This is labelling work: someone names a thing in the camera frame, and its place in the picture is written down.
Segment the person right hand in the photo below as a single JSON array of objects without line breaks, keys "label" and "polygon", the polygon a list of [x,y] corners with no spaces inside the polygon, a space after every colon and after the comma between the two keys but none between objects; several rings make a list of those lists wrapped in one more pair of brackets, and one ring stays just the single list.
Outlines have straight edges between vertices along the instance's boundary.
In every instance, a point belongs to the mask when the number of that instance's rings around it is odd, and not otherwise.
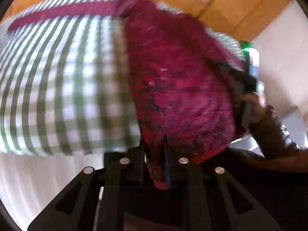
[{"label": "person right hand", "polygon": [[242,102],[249,102],[252,104],[252,112],[249,117],[249,123],[255,124],[260,122],[267,111],[266,98],[263,93],[246,93],[240,96]]}]

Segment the right forearm dark sleeve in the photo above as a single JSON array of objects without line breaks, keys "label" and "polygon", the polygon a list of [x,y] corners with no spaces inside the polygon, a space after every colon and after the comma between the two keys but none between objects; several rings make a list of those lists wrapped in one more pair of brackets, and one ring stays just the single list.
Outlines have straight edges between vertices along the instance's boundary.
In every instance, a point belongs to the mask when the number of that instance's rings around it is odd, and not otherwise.
[{"label": "right forearm dark sleeve", "polygon": [[307,172],[307,149],[300,148],[272,106],[265,107],[260,121],[250,125],[250,134],[258,143],[263,159],[251,164],[281,172]]}]

